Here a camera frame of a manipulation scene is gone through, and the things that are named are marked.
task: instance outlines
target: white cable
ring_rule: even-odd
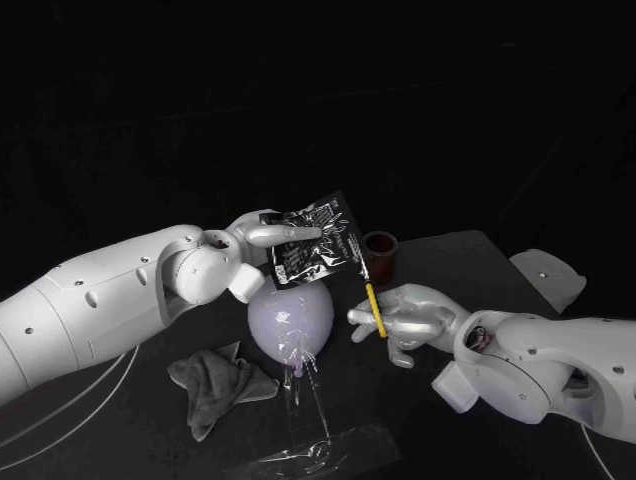
[[[126,373],[129,372],[129,368],[132,366],[132,363],[133,363],[133,359],[136,358],[136,352],[139,350],[139,346],[136,345],[136,348],[133,349],[133,355],[132,355],[132,359],[129,360],[129,365],[126,366],[126,370],[125,372],[122,373],[122,377],[117,381],[117,384],[115,385],[115,388],[112,389],[112,392],[110,394],[107,395],[107,397],[104,398],[104,400],[102,401],[100,405],[97,406],[97,408],[93,410],[93,412],[90,413],[90,415],[83,419],[81,423],[47,446],[44,447],[42,449],[40,449],[35,453],[32,453],[31,455],[28,455],[27,457],[24,457],[21,460],[17,460],[14,463],[9,463],[8,465],[5,465],[4,467],[0,467],[0,471],[12,467],[14,465],[18,465],[19,463],[25,462],[27,460],[29,460],[32,457],[35,457],[37,455],[40,455],[45,450],[50,450],[50,448],[53,448],[77,430],[78,428],[81,428],[83,424],[90,420],[90,418],[93,417],[93,415],[97,413],[97,411],[100,410],[100,408],[103,408],[103,405],[107,403],[107,400],[110,399],[110,397],[115,395],[115,392],[117,391],[117,388],[119,388],[119,385],[122,383],[122,381],[125,380],[125,377],[126,377]]]
[[[107,370],[103,372],[97,380],[89,385],[89,387],[83,390],[83,392],[57,409],[54,410],[45,417],[42,417],[34,424],[24,428],[17,434],[14,434],[9,438],[6,438],[2,442],[0,442],[0,448],[4,447],[8,443],[11,443],[17,438],[21,438],[35,427],[38,427],[42,423],[45,423],[67,407],[70,407],[74,402],[89,393],[93,387],[100,383],[103,378],[112,372],[113,368],[117,366],[122,358],[125,358],[126,353],[123,353],[115,363],[110,365]]]
[[[586,437],[587,446],[590,447],[590,450],[593,451],[595,459],[597,460],[597,463],[600,464],[605,475],[608,476],[609,480],[615,480],[615,477],[612,477],[612,475],[609,474],[608,467],[602,463],[600,456],[597,455],[597,452],[595,451],[595,447],[593,447],[593,444],[590,443],[590,438],[587,437],[587,432],[586,432],[586,429],[585,429],[583,425],[580,425],[580,429],[583,430],[583,436]]]

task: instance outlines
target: gray towel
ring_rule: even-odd
[[[239,346],[234,342],[214,352],[200,350],[168,367],[171,380],[187,390],[187,425],[197,442],[237,403],[264,400],[277,393],[277,381],[256,365],[234,358]]]

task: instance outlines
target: brown cylindrical container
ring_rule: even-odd
[[[386,285],[393,276],[393,254],[399,246],[396,237],[381,231],[370,232],[363,237],[368,259],[365,261],[367,272],[373,285]]]

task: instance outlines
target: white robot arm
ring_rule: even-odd
[[[504,415],[536,424],[566,416],[602,435],[636,443],[636,321],[550,321],[531,314],[469,314],[436,290],[404,285],[377,296],[391,362],[427,343],[453,354],[432,388],[458,413],[478,397]],[[348,312],[361,341],[375,323],[363,302]]]
[[[115,358],[227,288],[244,303],[263,284],[263,249],[318,228],[178,225],[57,265],[0,303],[0,406],[47,380]]]

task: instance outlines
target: black table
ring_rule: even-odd
[[[318,355],[321,399],[331,433],[378,421],[401,460],[363,478],[600,478],[579,426],[548,415],[524,425],[478,403],[458,415],[430,388],[450,355],[427,346],[410,352],[416,365],[404,370],[387,359],[386,344],[373,334],[352,344],[345,312],[364,300],[357,276],[325,277],[334,302],[334,327]],[[520,272],[479,231],[401,242],[391,284],[426,285],[466,310],[531,312],[559,316]],[[122,385],[83,427],[44,453],[0,472],[0,479],[217,479],[221,471],[289,447],[282,393],[237,405],[197,443],[185,425],[187,393],[171,382],[166,366],[194,351],[240,340],[239,356],[280,379],[280,366],[257,349],[246,323],[246,306],[226,292],[187,312],[140,346]],[[130,354],[122,362],[120,370]],[[97,366],[57,379],[80,382],[104,370]],[[116,378],[103,382],[109,391]],[[99,402],[84,398],[63,414],[63,429],[76,425]],[[38,448],[41,434],[31,439]]]

